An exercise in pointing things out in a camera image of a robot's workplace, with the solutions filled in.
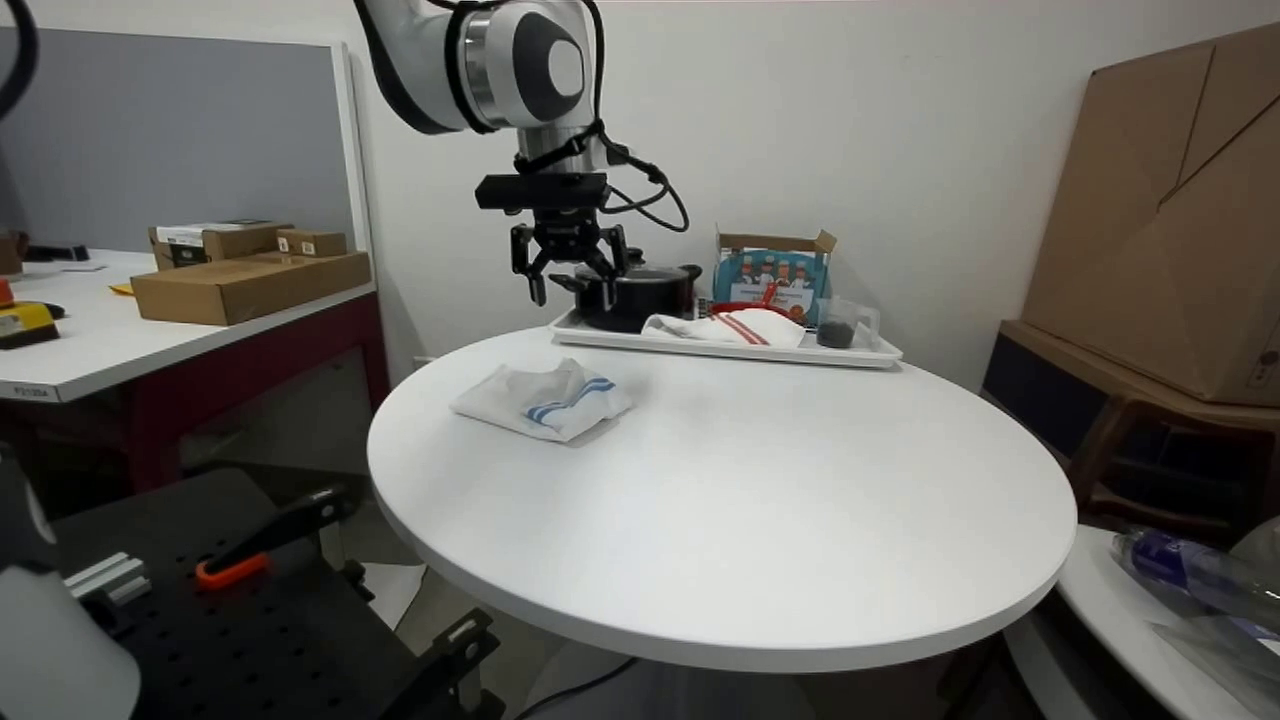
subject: white tray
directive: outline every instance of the white tray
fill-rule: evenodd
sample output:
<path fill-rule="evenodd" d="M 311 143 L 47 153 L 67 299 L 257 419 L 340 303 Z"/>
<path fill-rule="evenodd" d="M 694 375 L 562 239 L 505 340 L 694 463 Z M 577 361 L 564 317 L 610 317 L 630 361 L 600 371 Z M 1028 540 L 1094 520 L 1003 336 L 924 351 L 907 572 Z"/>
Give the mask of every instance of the white tray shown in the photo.
<path fill-rule="evenodd" d="M 744 348 L 744 343 L 695 343 L 695 340 L 666 340 L 640 332 L 600 332 L 577 321 L 577 311 L 551 322 L 558 343 L 571 348 L 623 348 L 623 351 L 660 351 L 660 357 L 720 357 L 720 361 L 754 361 L 754 364 L 824 364 L 824 369 L 860 369 L 860 371 L 895 371 L 905 369 L 905 351 L 875 336 L 870 348 Z"/>

